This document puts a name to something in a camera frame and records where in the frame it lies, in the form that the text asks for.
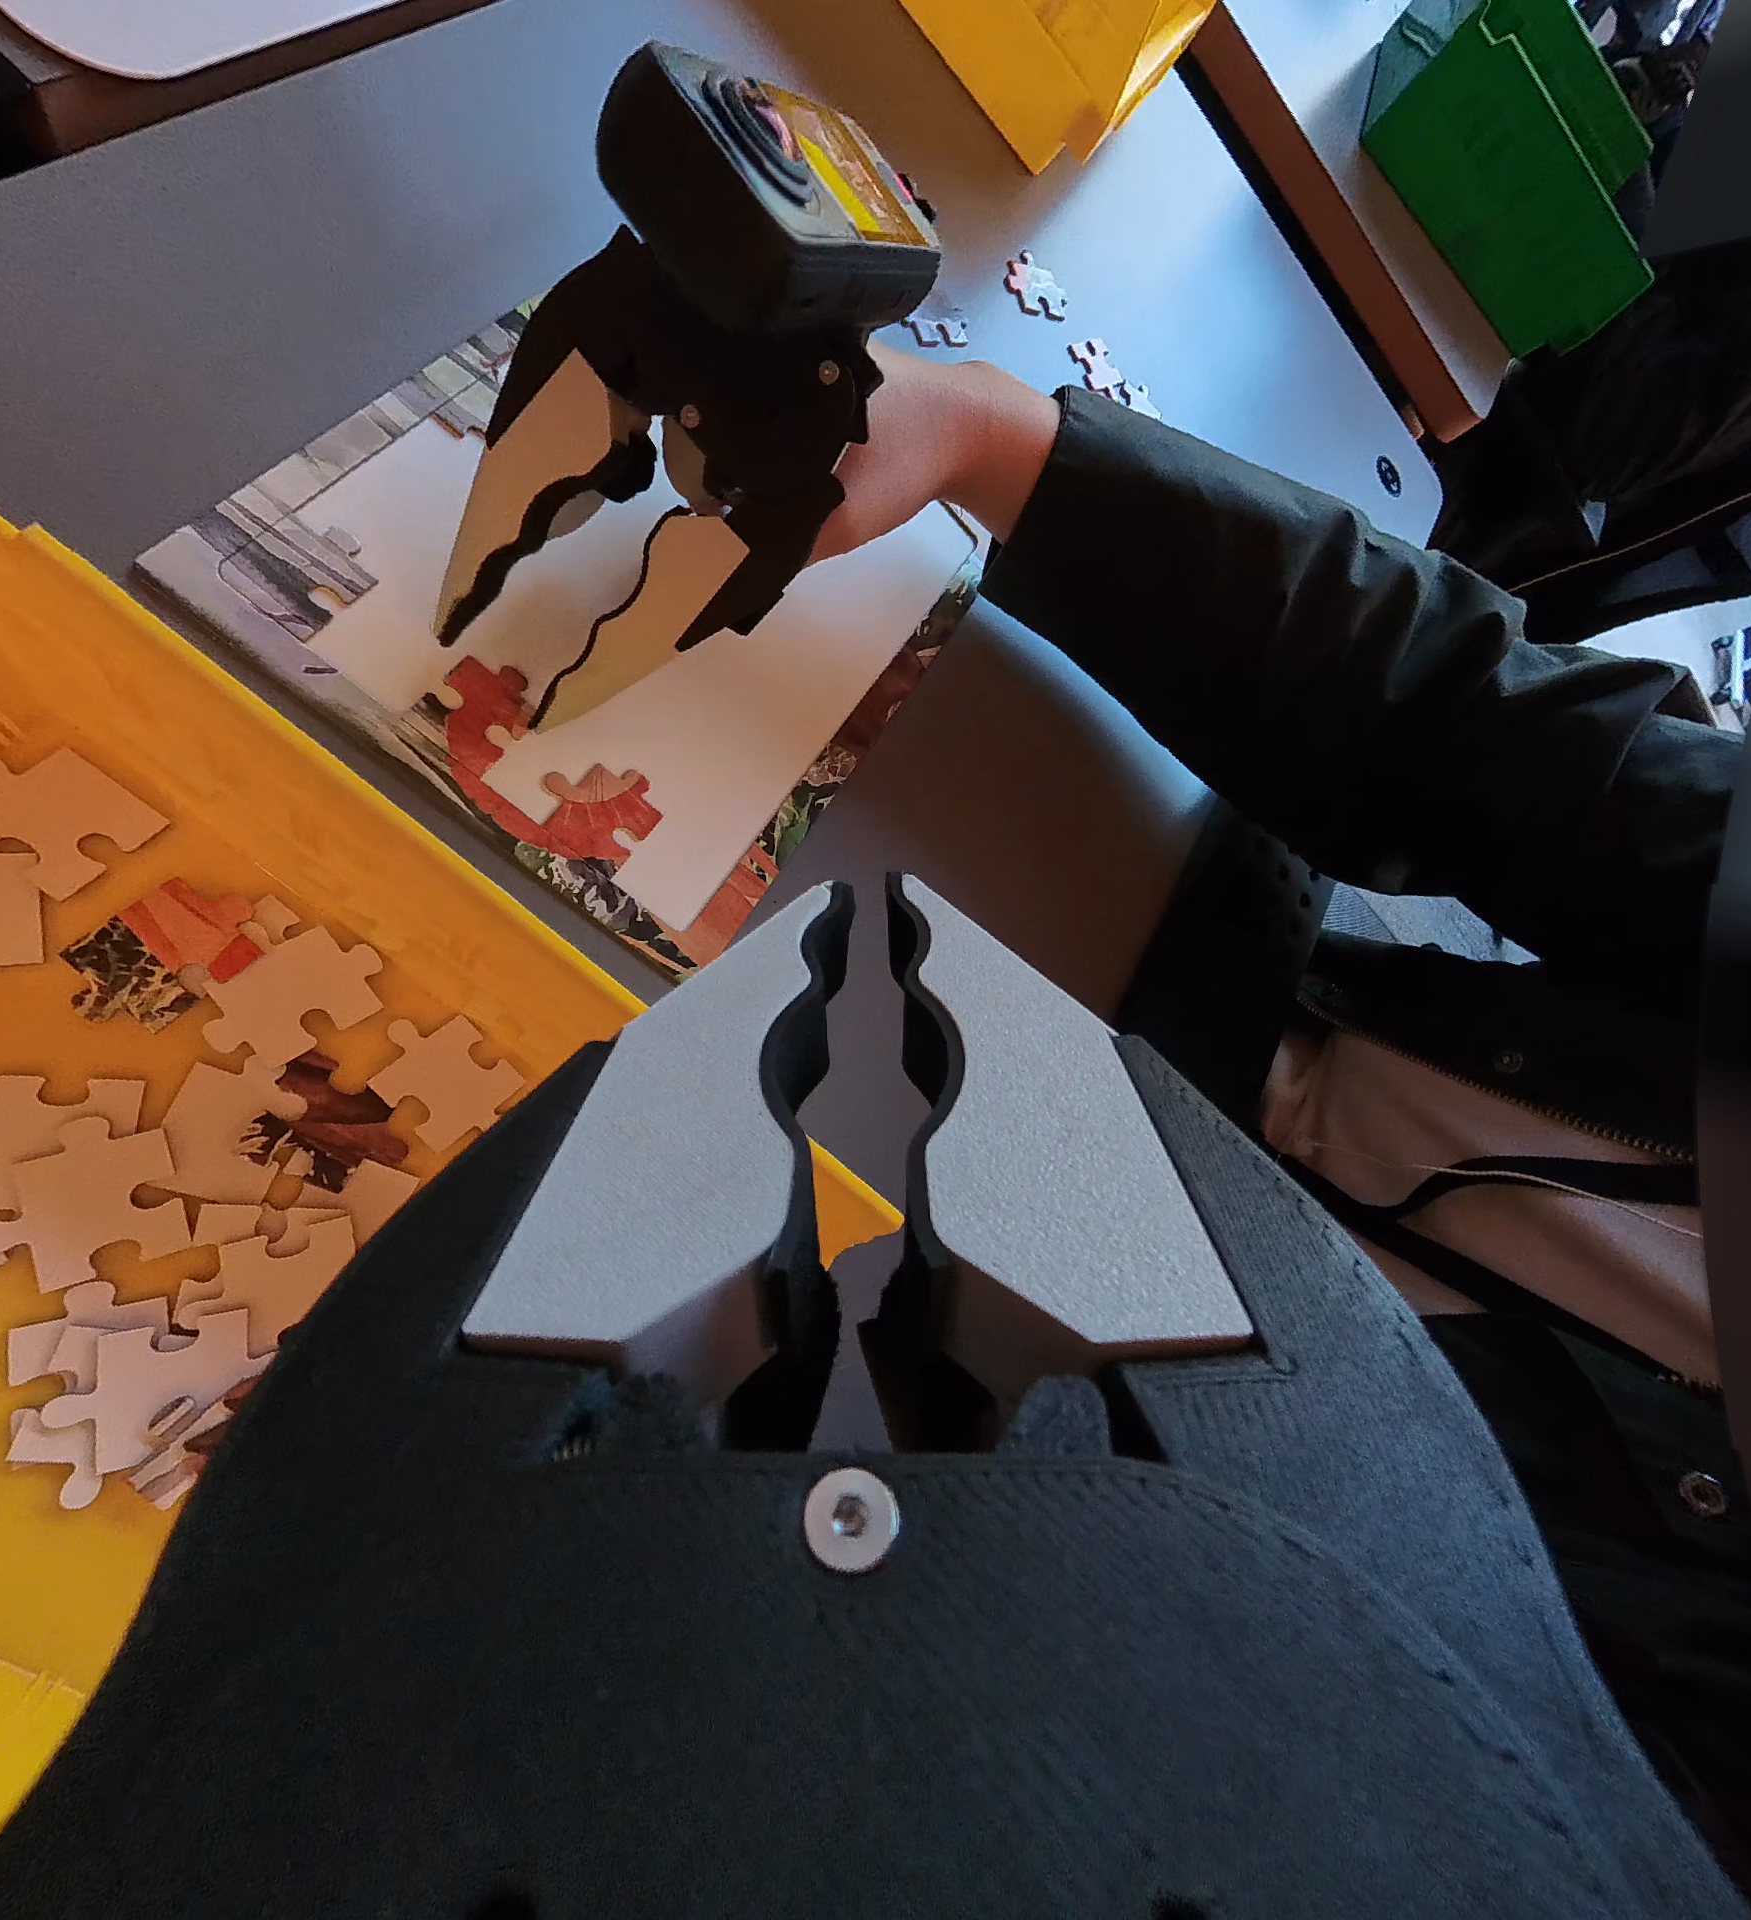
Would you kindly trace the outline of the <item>person's right hand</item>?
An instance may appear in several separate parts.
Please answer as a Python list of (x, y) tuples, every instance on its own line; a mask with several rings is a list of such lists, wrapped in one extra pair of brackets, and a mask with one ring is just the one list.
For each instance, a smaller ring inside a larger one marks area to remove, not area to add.
[(867, 440), (843, 448), (843, 500), (811, 561), (880, 541), (937, 499), (1008, 541), (1055, 447), (1058, 401), (988, 363), (942, 366), (882, 344), (869, 354), (883, 380)]

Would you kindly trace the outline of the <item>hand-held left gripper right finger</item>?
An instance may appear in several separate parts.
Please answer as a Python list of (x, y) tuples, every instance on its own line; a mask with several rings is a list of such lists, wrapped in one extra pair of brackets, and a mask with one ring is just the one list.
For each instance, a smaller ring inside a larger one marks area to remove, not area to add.
[(1246, 1348), (1115, 1033), (919, 878), (887, 876), (887, 932), (930, 1106), (883, 1292), (887, 1427), (1003, 1429), (1044, 1377)]

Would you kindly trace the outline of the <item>person's right forearm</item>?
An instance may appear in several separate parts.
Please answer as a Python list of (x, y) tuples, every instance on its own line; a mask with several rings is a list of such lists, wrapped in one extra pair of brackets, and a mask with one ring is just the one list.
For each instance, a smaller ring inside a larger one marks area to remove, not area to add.
[(1335, 880), (1698, 996), (1743, 743), (1684, 669), (1536, 645), (1463, 565), (1070, 389), (984, 593)]

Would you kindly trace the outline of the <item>red fan puzzle piece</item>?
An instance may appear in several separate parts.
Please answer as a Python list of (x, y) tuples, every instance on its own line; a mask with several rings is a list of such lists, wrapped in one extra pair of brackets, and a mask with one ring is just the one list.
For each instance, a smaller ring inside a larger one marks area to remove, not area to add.
[(599, 860), (614, 867), (664, 816), (647, 800), (647, 777), (611, 772), (596, 765), (578, 780), (549, 775), (542, 780), (554, 801), (539, 829), (539, 843), (565, 860)]

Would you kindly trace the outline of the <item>pile of puzzle pieces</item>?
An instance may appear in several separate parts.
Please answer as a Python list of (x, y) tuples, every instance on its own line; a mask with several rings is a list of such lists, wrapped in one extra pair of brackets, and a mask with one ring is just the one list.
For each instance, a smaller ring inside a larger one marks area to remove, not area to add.
[(170, 1507), (233, 1399), (399, 1212), (430, 1166), (526, 1089), (464, 1014), (386, 1026), (344, 1087), (308, 1021), (374, 1022), (378, 958), (270, 894), (167, 878), (59, 948), (102, 1042), (183, 1043), (179, 1069), (0, 1069), (0, 1265), (55, 1301), (6, 1333), (6, 1380), (59, 1386), (6, 1460), (61, 1467), (59, 1502), (121, 1478)]

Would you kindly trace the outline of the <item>puzzle frame board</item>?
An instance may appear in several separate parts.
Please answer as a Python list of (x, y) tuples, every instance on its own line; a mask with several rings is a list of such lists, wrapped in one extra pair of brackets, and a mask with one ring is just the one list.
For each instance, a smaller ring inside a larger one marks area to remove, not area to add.
[[(669, 974), (718, 957), (798, 850), (972, 598), (977, 543), (931, 508), (908, 529), (796, 577), (749, 636), (722, 633), (613, 704), (533, 747), (523, 733), (465, 796), (450, 772), (437, 688), (458, 660), (526, 675), (526, 725), (592, 617), (634, 584), (647, 523), (669, 504), (605, 506), (520, 565), (452, 650), (430, 617), (504, 372), (534, 301), (520, 301), (326, 435), (141, 552), (167, 600), (276, 683), (428, 782), (444, 808)], [(287, 593), (261, 536), (287, 515), (358, 541), (374, 590), (350, 607)], [(623, 863), (539, 843), (545, 777), (647, 777), (664, 816)]]

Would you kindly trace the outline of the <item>red curved puzzle piece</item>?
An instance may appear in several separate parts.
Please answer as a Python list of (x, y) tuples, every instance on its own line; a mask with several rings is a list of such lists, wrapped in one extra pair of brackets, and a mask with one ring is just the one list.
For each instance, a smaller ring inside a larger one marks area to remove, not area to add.
[(464, 658), (437, 693), (458, 699), (444, 721), (450, 772), (465, 796), (475, 796), (504, 747), (526, 733), (526, 675), (516, 665), (490, 668)]

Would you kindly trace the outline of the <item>green plastic bin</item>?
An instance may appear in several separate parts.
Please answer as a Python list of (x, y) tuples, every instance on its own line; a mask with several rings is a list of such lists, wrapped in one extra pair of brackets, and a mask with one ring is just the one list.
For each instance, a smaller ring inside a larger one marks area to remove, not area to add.
[(1568, 352), (1652, 281), (1615, 192), (1650, 158), (1568, 2), (1414, 2), (1363, 147), (1515, 358)]

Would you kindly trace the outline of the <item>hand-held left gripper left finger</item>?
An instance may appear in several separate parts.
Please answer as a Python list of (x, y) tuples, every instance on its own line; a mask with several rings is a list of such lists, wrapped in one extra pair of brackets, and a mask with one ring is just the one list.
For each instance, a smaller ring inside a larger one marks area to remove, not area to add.
[(798, 1110), (829, 1069), (852, 891), (814, 885), (617, 1036), (464, 1337), (812, 1421), (839, 1348)]

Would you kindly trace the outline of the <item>black mesh office chair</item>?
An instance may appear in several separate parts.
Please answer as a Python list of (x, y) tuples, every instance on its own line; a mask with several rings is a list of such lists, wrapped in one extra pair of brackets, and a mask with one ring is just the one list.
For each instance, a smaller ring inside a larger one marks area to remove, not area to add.
[(1221, 808), (1199, 829), (1113, 1018), (1246, 1134), (1257, 1131), (1260, 1094), (1333, 887), (1278, 839)]

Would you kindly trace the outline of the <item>grey striped puzzle piece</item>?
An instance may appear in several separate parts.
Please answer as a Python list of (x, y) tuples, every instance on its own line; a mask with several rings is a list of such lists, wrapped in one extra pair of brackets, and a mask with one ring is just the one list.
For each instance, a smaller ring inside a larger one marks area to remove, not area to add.
[(261, 536), (285, 572), (287, 593), (319, 611), (315, 624), (332, 617), (330, 609), (350, 607), (374, 590), (377, 577), (358, 561), (358, 541), (338, 527), (317, 532), (295, 515), (287, 515)]

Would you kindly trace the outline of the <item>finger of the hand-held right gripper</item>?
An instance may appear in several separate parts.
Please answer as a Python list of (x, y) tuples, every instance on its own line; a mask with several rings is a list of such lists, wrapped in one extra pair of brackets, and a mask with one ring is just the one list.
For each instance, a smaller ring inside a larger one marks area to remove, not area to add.
[(539, 385), (515, 356), (461, 508), (434, 633), (456, 643), (516, 561), (580, 527), (603, 500), (645, 492), (655, 471), (647, 413), (570, 352)]
[(630, 596), (599, 615), (576, 660), (549, 684), (530, 726), (569, 725), (674, 658), (747, 560), (722, 516), (669, 510), (650, 530)]

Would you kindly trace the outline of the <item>yellow plastic bin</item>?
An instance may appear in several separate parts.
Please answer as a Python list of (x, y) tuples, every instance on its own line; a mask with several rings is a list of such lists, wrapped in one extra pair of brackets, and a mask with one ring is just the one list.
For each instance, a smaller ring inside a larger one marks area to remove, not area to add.
[(1090, 158), (1162, 84), (1212, 2), (904, 2), (904, 11), (1037, 175)]
[[(430, 1168), (222, 1429), (85, 1713), (0, 1829), (0, 1916), (972, 1916), (1030, 1863), (969, 1808), (973, 1627), (931, 1559), (1038, 1460), (863, 1469), (835, 1531), (812, 1421), (695, 1413), (669, 1375), (464, 1337), (620, 1033), (614, 983), (37, 530), (0, 516), (0, 716), (149, 808), (0, 843), (118, 860), (80, 932), (167, 878), (267, 891), (381, 963), (386, 1026), (464, 1014), (520, 1092)], [(337, 1030), (347, 1043), (354, 1028)]]

